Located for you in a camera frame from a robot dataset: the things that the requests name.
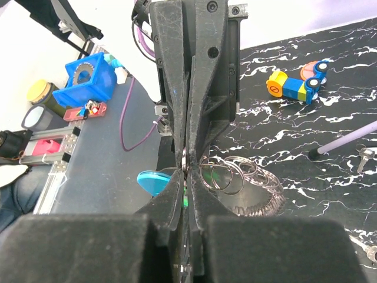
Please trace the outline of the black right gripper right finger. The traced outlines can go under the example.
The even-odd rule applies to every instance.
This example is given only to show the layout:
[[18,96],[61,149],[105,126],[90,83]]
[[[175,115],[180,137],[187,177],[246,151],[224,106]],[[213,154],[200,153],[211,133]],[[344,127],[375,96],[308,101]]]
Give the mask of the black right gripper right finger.
[[328,219],[236,216],[188,172],[195,282],[366,282],[342,225]]

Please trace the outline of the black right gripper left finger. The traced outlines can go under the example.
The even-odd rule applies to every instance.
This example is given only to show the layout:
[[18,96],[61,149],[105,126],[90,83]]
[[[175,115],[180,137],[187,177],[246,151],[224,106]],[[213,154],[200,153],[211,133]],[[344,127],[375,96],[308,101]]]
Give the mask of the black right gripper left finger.
[[183,173],[134,214],[18,219],[1,245],[2,282],[179,282]]

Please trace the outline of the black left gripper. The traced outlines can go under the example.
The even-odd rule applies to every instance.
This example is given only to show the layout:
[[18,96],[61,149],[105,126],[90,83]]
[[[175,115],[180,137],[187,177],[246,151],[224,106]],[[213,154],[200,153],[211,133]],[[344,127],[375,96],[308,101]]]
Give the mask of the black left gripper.
[[[186,1],[156,1],[150,6],[150,17],[159,70],[161,93],[168,107],[168,119],[174,139],[177,167],[197,166],[204,151],[234,121],[240,101],[240,28],[248,18],[247,4],[229,6],[227,1],[196,1],[196,48],[190,72],[187,70]],[[227,28],[229,69],[229,120],[216,111],[225,104],[224,95],[210,100],[223,51]]]

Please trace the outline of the key with green tag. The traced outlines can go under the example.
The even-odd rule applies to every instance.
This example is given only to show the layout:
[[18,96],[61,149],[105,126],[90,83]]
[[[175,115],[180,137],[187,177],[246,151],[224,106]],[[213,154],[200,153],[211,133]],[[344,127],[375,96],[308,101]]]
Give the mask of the key with green tag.
[[191,167],[184,172],[183,207],[213,209],[220,203],[216,192],[225,186],[214,165]]

